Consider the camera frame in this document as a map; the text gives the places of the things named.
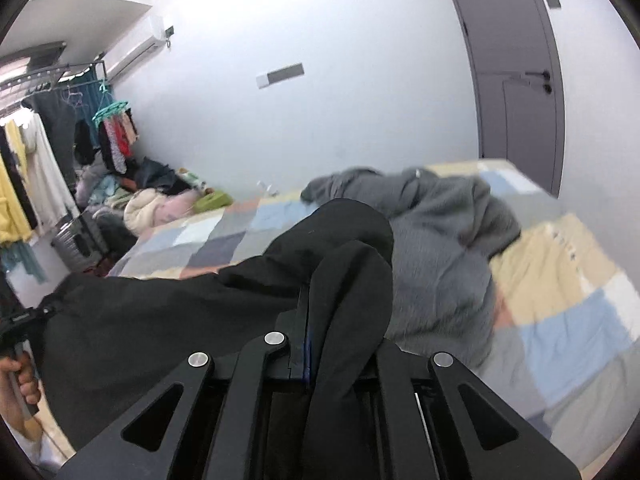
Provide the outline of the person left hand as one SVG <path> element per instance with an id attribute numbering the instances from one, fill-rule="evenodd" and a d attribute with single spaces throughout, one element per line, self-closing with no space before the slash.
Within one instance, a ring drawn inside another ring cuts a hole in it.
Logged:
<path id="1" fill-rule="evenodd" d="M 18 432 L 25 432 L 22 402 L 37 405 L 41 398 L 32 360 L 28 353 L 1 361 L 1 416 Z"/>

